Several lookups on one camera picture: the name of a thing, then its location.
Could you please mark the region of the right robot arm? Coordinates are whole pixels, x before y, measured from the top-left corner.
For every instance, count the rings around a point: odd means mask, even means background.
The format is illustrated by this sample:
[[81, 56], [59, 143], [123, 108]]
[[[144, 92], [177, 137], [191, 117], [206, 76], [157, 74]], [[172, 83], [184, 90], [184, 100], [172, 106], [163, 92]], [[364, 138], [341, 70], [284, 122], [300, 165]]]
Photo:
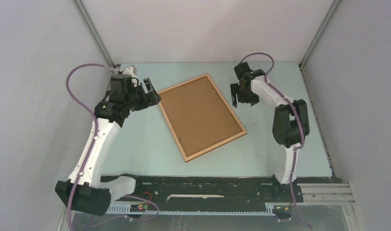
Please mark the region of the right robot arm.
[[274, 174], [279, 183], [271, 188], [271, 194], [275, 200], [284, 201], [291, 194], [287, 184], [296, 179], [299, 150], [310, 133], [307, 103], [286, 96], [269, 81], [266, 72], [252, 70], [247, 62], [238, 63], [234, 71], [238, 83], [230, 85], [233, 107], [238, 103], [254, 106], [264, 100], [274, 109], [272, 134], [284, 153]]

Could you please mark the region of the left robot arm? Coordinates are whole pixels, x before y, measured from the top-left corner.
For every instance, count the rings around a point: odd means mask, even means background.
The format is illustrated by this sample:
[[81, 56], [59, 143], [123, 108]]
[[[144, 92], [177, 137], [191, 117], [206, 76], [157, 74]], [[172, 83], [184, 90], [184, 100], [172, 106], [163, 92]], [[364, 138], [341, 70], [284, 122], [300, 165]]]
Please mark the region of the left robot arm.
[[89, 139], [74, 170], [66, 181], [58, 181], [55, 192], [71, 210], [104, 215], [110, 204], [127, 195], [131, 200], [143, 196], [143, 186], [129, 176], [101, 182], [104, 161], [110, 147], [131, 112], [157, 105], [161, 100], [149, 78], [140, 82], [133, 74], [115, 75], [110, 89], [95, 106]]

